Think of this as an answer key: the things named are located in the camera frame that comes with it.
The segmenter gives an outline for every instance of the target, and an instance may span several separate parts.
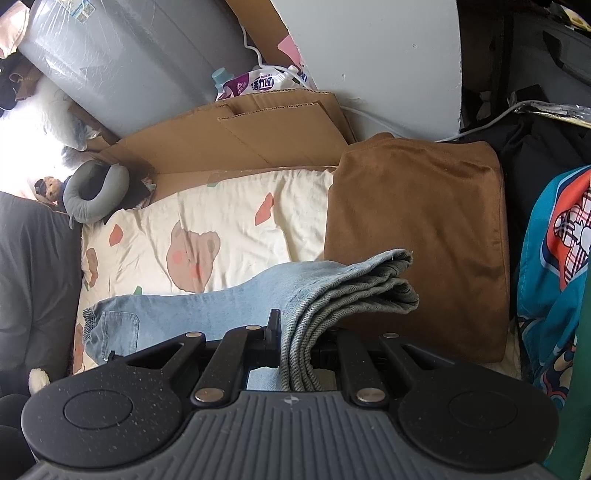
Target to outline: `electrical cord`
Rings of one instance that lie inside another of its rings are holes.
[[[386,122],[374,117],[373,115],[370,115],[369,113],[366,113],[362,110],[357,110],[356,108],[351,108],[350,106],[344,106],[341,105],[340,106],[343,110],[347,110],[348,112],[353,112],[356,113],[357,115],[363,116],[375,123],[377,123],[378,125],[381,125],[382,127],[384,127],[388,132],[390,132],[393,136],[395,136],[396,138],[406,138],[406,135],[400,134],[398,133],[394,127],[390,124],[387,124]]]
[[[522,102],[517,102],[515,105],[510,106],[507,110],[505,110],[499,116],[495,117],[493,120],[488,122],[486,125],[482,125],[481,127],[473,128],[472,130],[468,130],[467,132],[463,132],[461,134],[457,134],[452,137],[443,138],[442,140],[436,140],[435,143],[451,142],[453,140],[458,140],[459,138],[465,137],[467,135],[475,134],[476,132],[479,132],[481,130],[485,130],[489,127],[492,127],[495,123],[497,123],[499,120],[502,120],[503,118],[505,118],[511,112],[514,112],[515,110],[517,110],[518,108],[521,108],[524,105],[530,105],[532,102],[535,102],[535,101],[536,100],[524,100]]]
[[[252,50],[254,53],[256,53],[256,59],[258,61],[259,67],[261,67],[261,68],[264,68],[264,67],[272,67],[272,68],[277,69],[277,70],[279,70],[281,72],[287,73],[287,74],[291,75],[299,83],[301,83],[302,87],[304,87],[304,88],[306,88],[308,90],[312,90],[310,88],[310,86],[304,81],[303,78],[301,78],[299,75],[293,73],[291,70],[288,70],[285,67],[282,67],[280,65],[265,65],[262,62],[262,55],[261,55],[261,52],[259,51],[259,49],[256,48],[256,47],[252,47],[252,46],[250,46],[248,44],[248,40],[246,38],[246,30],[244,29],[244,26],[242,24],[240,25],[240,28],[242,29],[242,38],[244,40],[244,47],[247,48],[248,50]],[[442,140],[435,140],[435,143],[451,142],[453,140],[458,140],[460,138],[463,138],[463,137],[465,137],[467,135],[470,135],[470,134],[474,134],[474,133],[479,132],[481,130],[485,130],[485,129],[489,128],[489,127],[492,127],[499,120],[505,118],[507,115],[509,115],[509,113],[517,110],[518,108],[520,108],[520,107],[522,107],[524,105],[529,105],[533,101],[534,100],[524,100],[522,102],[518,102],[515,105],[510,106],[507,110],[505,110],[503,113],[501,113],[499,116],[497,116],[492,121],[488,122],[486,125],[482,125],[481,127],[477,127],[477,128],[472,129],[472,130],[468,130],[466,132],[463,132],[461,134],[454,135],[452,137],[443,138]],[[392,125],[390,125],[390,124],[388,124],[388,123],[380,120],[379,118],[374,117],[370,113],[364,112],[362,110],[357,110],[356,108],[351,108],[349,106],[343,106],[343,105],[341,105],[340,107],[343,110],[346,110],[348,112],[355,113],[355,114],[360,115],[360,116],[362,116],[364,118],[367,118],[368,120],[371,120],[372,122],[377,123],[381,127],[385,128],[388,132],[390,132],[396,138],[407,138],[406,135],[400,134]]]

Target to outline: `gray neck pillow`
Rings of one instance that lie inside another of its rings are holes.
[[[129,172],[123,165],[111,165],[98,195],[92,200],[83,200],[80,191],[97,173],[100,160],[89,160],[74,172],[64,189],[64,207],[72,219],[79,223],[95,223],[111,213],[125,197],[129,188]]]

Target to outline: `bear print fabric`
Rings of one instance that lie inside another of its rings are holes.
[[[181,290],[203,293],[219,251],[220,238],[216,232],[199,235],[186,231],[181,222],[177,222],[170,234],[170,248],[166,255],[171,280]]]
[[[77,332],[82,311],[110,297],[222,290],[273,265],[321,260],[331,185],[329,171],[271,171],[85,225]],[[174,321],[174,313],[162,321]],[[96,366],[79,339],[74,345],[74,373]]]

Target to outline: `brown cloth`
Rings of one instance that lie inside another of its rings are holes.
[[[41,70],[23,57],[8,76],[11,82],[19,84],[18,88],[15,89],[17,92],[15,100],[19,102],[33,96],[37,88],[37,82],[42,76]]]
[[[435,144],[378,134],[350,145],[329,192],[325,259],[353,264],[413,252],[408,315],[358,314],[340,325],[397,332],[473,362],[503,358],[509,251],[501,167],[485,142]]]

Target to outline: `metal rivet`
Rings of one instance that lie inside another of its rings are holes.
[[[379,388],[362,388],[357,392],[357,399],[363,403],[377,403],[386,398],[386,394]]]
[[[220,401],[223,398],[223,390],[221,388],[200,388],[195,392],[195,399],[203,403],[213,403]]]

